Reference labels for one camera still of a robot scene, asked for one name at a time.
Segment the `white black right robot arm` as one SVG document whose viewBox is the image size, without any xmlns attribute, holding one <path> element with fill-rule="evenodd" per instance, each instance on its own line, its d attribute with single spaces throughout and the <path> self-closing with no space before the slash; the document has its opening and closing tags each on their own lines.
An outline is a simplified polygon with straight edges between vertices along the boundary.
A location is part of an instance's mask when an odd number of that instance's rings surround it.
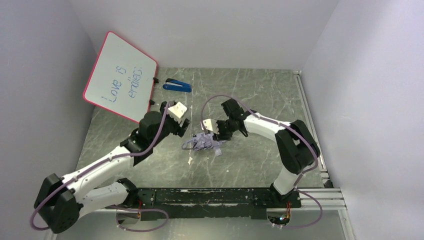
<svg viewBox="0 0 424 240">
<path fill-rule="evenodd" d="M 230 98 L 221 104 L 226 120 L 201 118 L 204 131 L 216 141 L 230 140 L 234 132 L 245 137 L 255 134 L 273 141 L 278 148 L 282 169 L 270 189 L 280 196 L 294 190 L 302 176 L 318 167 L 321 151 L 302 120 L 286 122 L 272 119 L 251 110 Z"/>
</svg>

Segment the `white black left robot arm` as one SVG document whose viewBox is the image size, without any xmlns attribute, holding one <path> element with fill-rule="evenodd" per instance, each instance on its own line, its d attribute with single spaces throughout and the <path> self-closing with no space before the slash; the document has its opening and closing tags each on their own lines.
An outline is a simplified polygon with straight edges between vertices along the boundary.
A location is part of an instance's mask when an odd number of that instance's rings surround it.
<svg viewBox="0 0 424 240">
<path fill-rule="evenodd" d="M 104 157 L 63 176 L 48 175 L 34 202 L 30 227 L 58 234 L 99 209 L 131 207 L 138 200 L 139 190 L 130 180 L 122 178 L 105 187 L 100 184 L 148 158 L 168 135 L 183 137 L 190 124 L 187 112 L 181 102 L 165 101 L 160 111 L 147 112 L 138 128 Z"/>
</svg>

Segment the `black and lavender umbrella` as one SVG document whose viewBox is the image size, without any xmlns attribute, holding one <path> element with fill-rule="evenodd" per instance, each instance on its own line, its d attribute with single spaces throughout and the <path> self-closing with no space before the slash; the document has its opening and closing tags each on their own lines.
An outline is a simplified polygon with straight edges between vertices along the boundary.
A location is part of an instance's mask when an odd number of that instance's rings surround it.
<svg viewBox="0 0 424 240">
<path fill-rule="evenodd" d="M 215 140 L 213 133 L 197 133 L 191 139 L 181 145 L 182 150 L 192 150 L 195 152 L 203 150 L 213 150 L 215 156 L 221 156 L 221 146 L 226 140 Z"/>
</svg>

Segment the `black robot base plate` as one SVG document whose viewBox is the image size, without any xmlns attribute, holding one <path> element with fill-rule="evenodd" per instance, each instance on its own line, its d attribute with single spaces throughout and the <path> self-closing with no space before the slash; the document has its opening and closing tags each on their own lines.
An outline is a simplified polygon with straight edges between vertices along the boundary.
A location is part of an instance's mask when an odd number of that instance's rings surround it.
<svg viewBox="0 0 424 240">
<path fill-rule="evenodd" d="M 171 219 L 238 218 L 266 220 L 272 209 L 300 208 L 298 192 L 280 195 L 267 187 L 254 188 L 139 188 L 119 206 L 159 209 Z"/>
</svg>

